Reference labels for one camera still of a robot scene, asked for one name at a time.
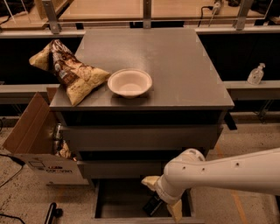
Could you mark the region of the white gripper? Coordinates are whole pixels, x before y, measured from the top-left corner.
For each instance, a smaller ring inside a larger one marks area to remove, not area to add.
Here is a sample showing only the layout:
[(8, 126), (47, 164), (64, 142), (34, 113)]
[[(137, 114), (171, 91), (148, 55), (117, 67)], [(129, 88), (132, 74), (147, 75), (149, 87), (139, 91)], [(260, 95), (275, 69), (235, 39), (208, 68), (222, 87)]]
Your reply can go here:
[(168, 204), (167, 209), (171, 217), (176, 223), (179, 223), (182, 219), (182, 201), (180, 199), (185, 189), (172, 185), (164, 175), (161, 177), (147, 176), (142, 179), (141, 183), (153, 192), (157, 192), (159, 198)]

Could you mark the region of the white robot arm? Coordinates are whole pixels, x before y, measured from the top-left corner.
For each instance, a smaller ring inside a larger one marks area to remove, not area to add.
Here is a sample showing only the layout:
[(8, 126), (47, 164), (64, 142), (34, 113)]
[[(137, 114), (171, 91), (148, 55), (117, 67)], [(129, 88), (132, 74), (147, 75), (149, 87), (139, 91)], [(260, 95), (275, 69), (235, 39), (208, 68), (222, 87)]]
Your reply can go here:
[(147, 176), (142, 184), (167, 204), (175, 222), (182, 220), (185, 190), (196, 186), (280, 195), (280, 149), (264, 150), (207, 161), (195, 149), (170, 160), (160, 176)]

